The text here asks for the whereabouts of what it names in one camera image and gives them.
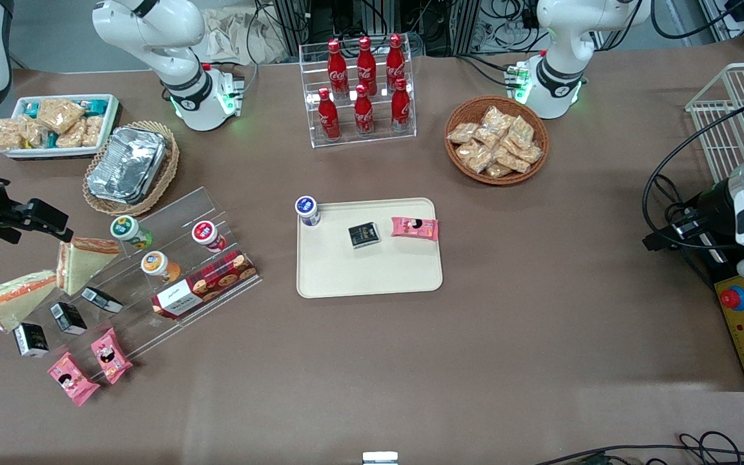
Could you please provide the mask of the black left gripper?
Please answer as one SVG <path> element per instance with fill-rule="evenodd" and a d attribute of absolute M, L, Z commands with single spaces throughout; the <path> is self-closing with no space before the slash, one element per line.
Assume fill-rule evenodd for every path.
<path fill-rule="evenodd" d="M 734 200 L 729 181 L 715 183 L 696 197 L 696 209 L 671 209 L 665 214 L 668 229 L 644 236 L 643 246 L 649 251 L 727 249 L 736 246 Z"/>

